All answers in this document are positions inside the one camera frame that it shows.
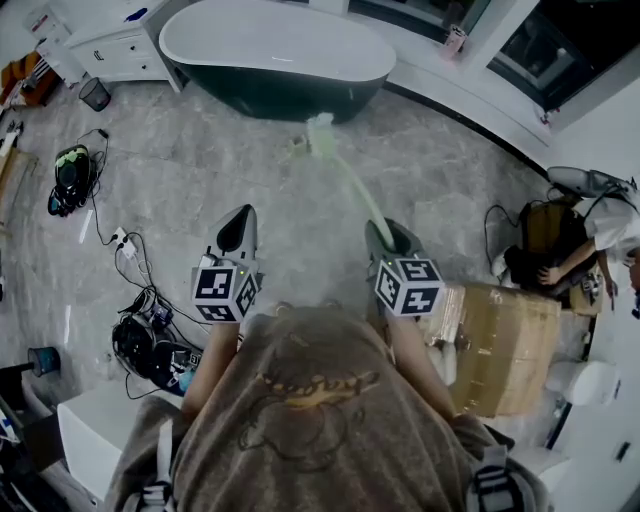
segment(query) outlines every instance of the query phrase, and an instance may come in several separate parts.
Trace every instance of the white bathtub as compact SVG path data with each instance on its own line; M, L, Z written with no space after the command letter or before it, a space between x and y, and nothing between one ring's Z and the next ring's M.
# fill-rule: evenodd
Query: white bathtub
M175 14L160 48L187 76L243 114L305 121L355 116L393 69L369 28L305 5L203 0Z

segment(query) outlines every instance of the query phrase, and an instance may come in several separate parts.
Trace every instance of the marble floor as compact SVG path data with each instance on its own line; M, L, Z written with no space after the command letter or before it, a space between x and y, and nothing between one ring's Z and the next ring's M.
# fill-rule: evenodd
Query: marble floor
M10 221L13 238L0 241L8 287L0 304L3 364L24 360L27 346L58 347L61 376L34 382L49 403L124 377L110 354L111 329L117 311L137 294L117 274L114 249L102 247L93 220L79 244L91 205L64 219L47 213L56 153L92 128L110 134L96 197L103 237L109 239L119 226L143 234L154 281L178 307L195 314L190 272L211 225L251 203L266 274L254 312L279 300L302 305L330 297L363 313L366 213L339 170L290 154L291 140L305 133L303 124L248 119L193 84L176 95L152 82L114 85L101 113L80 102L77 90L60 89L46 108L5 117L0 133L11 119L22 119L19 148L36 155L39 164L21 185ZM525 202L543 199L548 188L492 142L387 91L336 134L341 155L384 214L418 235L450 281L495 282L485 258L485 211L500 203L515 216ZM83 143L102 149L95 134ZM499 214L492 217L493 252L518 238ZM141 279L135 265L124 258L118 264L130 279ZM192 342L205 342L196 325L176 321ZM573 315L566 322L567 339L586 329ZM545 407L546 416L553 407ZM518 429L518 437L535 437L531 425L537 416L523 419L528 426Z

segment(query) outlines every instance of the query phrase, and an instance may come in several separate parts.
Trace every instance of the forearm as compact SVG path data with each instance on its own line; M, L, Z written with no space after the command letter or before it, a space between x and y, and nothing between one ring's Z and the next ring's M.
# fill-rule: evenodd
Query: forearm
M560 273L563 276L566 276L574 268L580 265L580 263L589 258L589 256L591 256L594 252L596 252L596 244L593 238L590 238L575 251L573 251L566 260L564 260L562 265L558 267Z
M213 326L209 343L182 402L182 413L189 420L198 416L236 355L238 330L238 324Z
M602 275L605 279L611 279L611 272L609 272L609 260L607 259L606 251L598 251L596 252L598 258L598 266L602 271Z
M453 399L429 358L416 322L389 316L389 337L398 372L445 421L451 421L456 415Z

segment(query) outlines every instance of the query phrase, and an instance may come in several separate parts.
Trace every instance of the dark window glass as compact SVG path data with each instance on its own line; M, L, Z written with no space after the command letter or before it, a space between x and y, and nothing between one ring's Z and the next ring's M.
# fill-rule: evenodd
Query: dark window glass
M467 34L490 0L351 0L349 11L393 23L441 43L449 27Z
M541 0L489 64L545 110L640 43L639 0Z

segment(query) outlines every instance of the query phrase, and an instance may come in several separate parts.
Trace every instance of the person's arm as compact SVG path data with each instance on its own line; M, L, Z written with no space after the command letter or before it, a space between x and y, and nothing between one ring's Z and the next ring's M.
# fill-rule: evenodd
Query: person's arm
M602 271L602 275L604 276L604 286L607 290L607 295L611 299L611 311L615 309L615 297L618 295L618 285L611 277L611 272L609 272L609 261L607 260L607 252L606 251L598 251L596 253L598 258L598 266Z
M215 324L209 344L202 354L196 374L184 395L182 414L196 419L207 403L227 366L236 355L240 324Z
M456 415L451 393L433 366L413 318L387 313L389 338L398 372L433 409L450 422Z
M596 244L593 238L587 240L584 244L578 247L571 255L564 260L562 265L558 267L544 267L538 271L538 281L540 284L546 286L553 286L560 279L566 276L580 263L585 261L589 256L596 252Z

